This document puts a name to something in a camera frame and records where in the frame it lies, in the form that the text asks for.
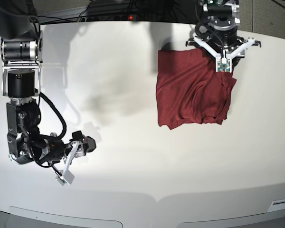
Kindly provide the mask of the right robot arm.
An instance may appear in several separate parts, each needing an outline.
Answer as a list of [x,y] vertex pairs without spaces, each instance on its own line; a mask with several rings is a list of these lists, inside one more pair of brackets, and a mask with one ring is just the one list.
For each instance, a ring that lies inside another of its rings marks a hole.
[[[96,149],[93,138],[81,131],[73,132],[68,143],[63,142],[66,122],[52,101],[41,92],[43,33],[38,16],[30,10],[28,0],[0,0],[0,57],[2,60],[1,93],[9,98],[6,104],[9,158],[18,164],[36,163],[42,168],[55,168],[61,185],[70,185],[74,175],[69,167],[74,158],[86,156]],[[43,99],[62,124],[60,134],[40,133]]]

